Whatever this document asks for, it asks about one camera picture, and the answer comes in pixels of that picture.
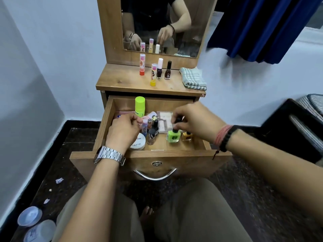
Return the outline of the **person's right forearm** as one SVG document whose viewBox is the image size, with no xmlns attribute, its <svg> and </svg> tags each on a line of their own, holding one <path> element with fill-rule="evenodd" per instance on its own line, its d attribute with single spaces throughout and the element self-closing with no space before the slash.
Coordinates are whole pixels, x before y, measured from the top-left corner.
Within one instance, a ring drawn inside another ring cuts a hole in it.
<svg viewBox="0 0 323 242">
<path fill-rule="evenodd" d="M 323 228 L 323 167 L 261 142 L 242 130 L 232 134 L 226 147 Z"/>
</svg>

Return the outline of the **white round cosmetic jar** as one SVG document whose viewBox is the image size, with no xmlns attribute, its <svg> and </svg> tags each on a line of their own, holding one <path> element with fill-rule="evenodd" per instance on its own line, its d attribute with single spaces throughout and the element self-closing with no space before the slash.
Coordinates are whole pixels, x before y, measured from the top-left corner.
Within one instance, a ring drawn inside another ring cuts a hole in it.
<svg viewBox="0 0 323 242">
<path fill-rule="evenodd" d="M 139 133 L 135 142 L 129 147 L 131 151 L 140 151 L 143 150 L 146 145 L 146 137 L 144 134 Z"/>
</svg>

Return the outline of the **orange pink lip balm stick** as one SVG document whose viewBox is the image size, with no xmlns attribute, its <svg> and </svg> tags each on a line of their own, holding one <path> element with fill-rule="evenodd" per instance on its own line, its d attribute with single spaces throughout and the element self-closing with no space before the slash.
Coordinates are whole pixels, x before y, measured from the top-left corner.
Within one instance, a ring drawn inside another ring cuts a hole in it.
<svg viewBox="0 0 323 242">
<path fill-rule="evenodd" d="M 146 61 L 146 55 L 141 53 L 139 58 L 139 74 L 140 76 L 145 75 L 145 61 Z"/>
</svg>

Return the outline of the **person's right hand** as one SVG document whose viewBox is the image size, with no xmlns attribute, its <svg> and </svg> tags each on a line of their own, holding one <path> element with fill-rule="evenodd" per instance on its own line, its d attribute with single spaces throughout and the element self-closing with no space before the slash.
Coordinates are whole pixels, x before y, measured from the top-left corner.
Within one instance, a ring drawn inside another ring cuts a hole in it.
<svg viewBox="0 0 323 242">
<path fill-rule="evenodd" d="M 201 102 L 177 107 L 173 114 L 184 115 L 183 125 L 174 126 L 174 129 L 190 132 L 210 143 L 215 142 L 220 130 L 227 125 Z"/>
</svg>

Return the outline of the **wooden drawer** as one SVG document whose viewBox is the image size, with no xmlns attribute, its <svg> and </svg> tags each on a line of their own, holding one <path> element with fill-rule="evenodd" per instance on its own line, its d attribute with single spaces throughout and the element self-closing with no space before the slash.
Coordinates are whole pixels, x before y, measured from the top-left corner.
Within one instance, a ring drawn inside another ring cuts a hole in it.
<svg viewBox="0 0 323 242">
<path fill-rule="evenodd" d="M 92 176 L 95 169 L 93 160 L 99 147 L 105 145 L 106 135 L 115 114 L 118 111 L 134 110 L 135 97 L 108 97 L 93 150 L 72 152 L 70 156 L 70 161 L 86 181 L 89 181 Z M 180 139 L 177 143 L 169 143 L 166 141 L 166 134 L 159 134 L 153 145 L 146 145 L 140 151 L 127 151 L 125 163 L 119 169 L 119 176 L 126 180 L 141 179 L 133 173 L 134 170 L 149 174 L 166 173 L 176 168 L 177 171 L 171 176 L 209 177 L 232 158 L 230 152 L 219 152 L 216 155 L 215 153 L 216 150 L 213 150 L 207 141 L 195 135 L 191 141 Z M 154 167 L 151 164 L 154 161 L 160 161 L 163 164 L 160 167 Z"/>
</svg>

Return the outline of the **dressing table mirror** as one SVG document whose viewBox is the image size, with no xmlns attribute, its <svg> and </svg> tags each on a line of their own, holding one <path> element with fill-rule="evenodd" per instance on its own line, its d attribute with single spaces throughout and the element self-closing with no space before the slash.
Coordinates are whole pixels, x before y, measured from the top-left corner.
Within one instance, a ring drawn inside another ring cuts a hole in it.
<svg viewBox="0 0 323 242">
<path fill-rule="evenodd" d="M 120 0 L 123 49 L 197 58 L 217 0 Z"/>
</svg>

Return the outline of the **dark brown nail polish bottle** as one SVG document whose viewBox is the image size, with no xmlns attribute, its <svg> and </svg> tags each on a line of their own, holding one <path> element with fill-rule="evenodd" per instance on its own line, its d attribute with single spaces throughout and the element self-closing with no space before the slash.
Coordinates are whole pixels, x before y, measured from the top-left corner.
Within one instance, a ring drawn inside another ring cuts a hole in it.
<svg viewBox="0 0 323 242">
<path fill-rule="evenodd" d="M 165 80 L 170 80 L 170 78 L 171 78 L 171 67 L 172 67 L 172 61 L 169 60 L 167 63 L 167 68 L 166 68 L 165 74 L 164 74 Z"/>
</svg>

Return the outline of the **folded checked cloth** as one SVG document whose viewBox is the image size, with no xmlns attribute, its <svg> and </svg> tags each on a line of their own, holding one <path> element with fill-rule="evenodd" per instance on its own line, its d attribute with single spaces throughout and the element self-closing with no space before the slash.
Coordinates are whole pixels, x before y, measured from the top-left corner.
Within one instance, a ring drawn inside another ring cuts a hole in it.
<svg viewBox="0 0 323 242">
<path fill-rule="evenodd" d="M 201 91 L 207 90 L 207 84 L 202 77 L 202 70 L 197 67 L 193 69 L 182 67 L 180 68 L 180 74 L 184 87 Z"/>
</svg>

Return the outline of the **white plastic lid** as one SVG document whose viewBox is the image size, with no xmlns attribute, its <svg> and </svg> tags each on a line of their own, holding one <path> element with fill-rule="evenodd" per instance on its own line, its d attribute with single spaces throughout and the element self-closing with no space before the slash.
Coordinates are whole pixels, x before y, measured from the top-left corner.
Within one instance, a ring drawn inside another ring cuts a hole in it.
<svg viewBox="0 0 323 242">
<path fill-rule="evenodd" d="M 18 216 L 17 223 L 20 227 L 32 227 L 41 220 L 42 214 L 40 208 L 36 206 L 28 207 Z"/>
<path fill-rule="evenodd" d="M 53 239 L 55 230 L 56 224 L 54 221 L 44 220 L 26 232 L 23 242 L 50 242 Z"/>
</svg>

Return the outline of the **striped cushion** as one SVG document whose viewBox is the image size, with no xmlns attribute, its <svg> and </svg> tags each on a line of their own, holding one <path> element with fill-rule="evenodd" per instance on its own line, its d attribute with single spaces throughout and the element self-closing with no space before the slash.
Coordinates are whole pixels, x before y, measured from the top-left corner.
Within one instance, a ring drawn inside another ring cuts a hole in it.
<svg viewBox="0 0 323 242">
<path fill-rule="evenodd" d="M 308 94 L 296 101 L 323 124 L 323 94 Z"/>
</svg>

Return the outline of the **pink eyeshadow palette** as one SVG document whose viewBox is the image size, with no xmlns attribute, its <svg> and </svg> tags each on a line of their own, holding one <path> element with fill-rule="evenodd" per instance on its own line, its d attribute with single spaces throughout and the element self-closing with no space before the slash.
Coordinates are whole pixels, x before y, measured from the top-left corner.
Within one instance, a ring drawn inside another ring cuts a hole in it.
<svg viewBox="0 0 323 242">
<path fill-rule="evenodd" d="M 167 134 L 173 129 L 172 126 L 172 111 L 157 111 L 158 127 L 160 134 Z"/>
</svg>

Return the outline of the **green nail polish bottle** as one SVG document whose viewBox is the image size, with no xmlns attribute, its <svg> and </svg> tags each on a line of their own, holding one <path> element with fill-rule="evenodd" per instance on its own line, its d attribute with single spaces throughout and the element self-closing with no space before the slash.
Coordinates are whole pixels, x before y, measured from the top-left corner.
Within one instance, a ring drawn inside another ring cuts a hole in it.
<svg viewBox="0 0 323 242">
<path fill-rule="evenodd" d="M 169 130 L 166 136 L 166 141 L 169 143 L 177 143 L 180 140 L 181 132 L 180 130 L 174 129 L 172 126 L 172 130 Z"/>
</svg>

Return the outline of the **person's beige trousers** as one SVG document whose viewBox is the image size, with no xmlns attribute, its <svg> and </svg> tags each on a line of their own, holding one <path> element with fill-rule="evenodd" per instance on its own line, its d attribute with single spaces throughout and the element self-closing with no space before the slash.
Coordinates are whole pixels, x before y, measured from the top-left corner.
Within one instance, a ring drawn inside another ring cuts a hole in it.
<svg viewBox="0 0 323 242">
<path fill-rule="evenodd" d="M 164 203 L 152 222 L 161 242 L 252 242 L 218 188 L 205 178 L 188 182 Z M 115 193 L 111 242 L 145 242 L 133 200 Z"/>
</svg>

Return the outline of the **person's foot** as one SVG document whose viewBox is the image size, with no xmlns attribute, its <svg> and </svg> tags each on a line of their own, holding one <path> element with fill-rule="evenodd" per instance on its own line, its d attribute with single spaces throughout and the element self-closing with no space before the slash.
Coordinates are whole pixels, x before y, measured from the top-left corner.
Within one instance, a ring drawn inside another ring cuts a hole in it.
<svg viewBox="0 0 323 242">
<path fill-rule="evenodd" d="M 154 214 L 154 210 L 152 208 L 150 208 L 149 206 L 146 206 L 143 209 L 141 215 L 139 216 L 139 221 L 140 221 L 141 225 L 144 226 L 147 223 L 149 223 L 149 220 L 153 214 Z"/>
</svg>

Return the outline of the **person's left hand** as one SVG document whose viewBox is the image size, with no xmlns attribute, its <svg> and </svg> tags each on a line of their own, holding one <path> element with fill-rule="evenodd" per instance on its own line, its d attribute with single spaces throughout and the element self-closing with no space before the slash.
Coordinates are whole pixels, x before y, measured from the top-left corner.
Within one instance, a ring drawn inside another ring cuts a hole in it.
<svg viewBox="0 0 323 242">
<path fill-rule="evenodd" d="M 122 155 L 125 155 L 140 132 L 140 129 L 134 129 L 131 126 L 130 116 L 137 115 L 128 113 L 114 119 L 106 137 L 105 146 L 120 152 Z"/>
</svg>

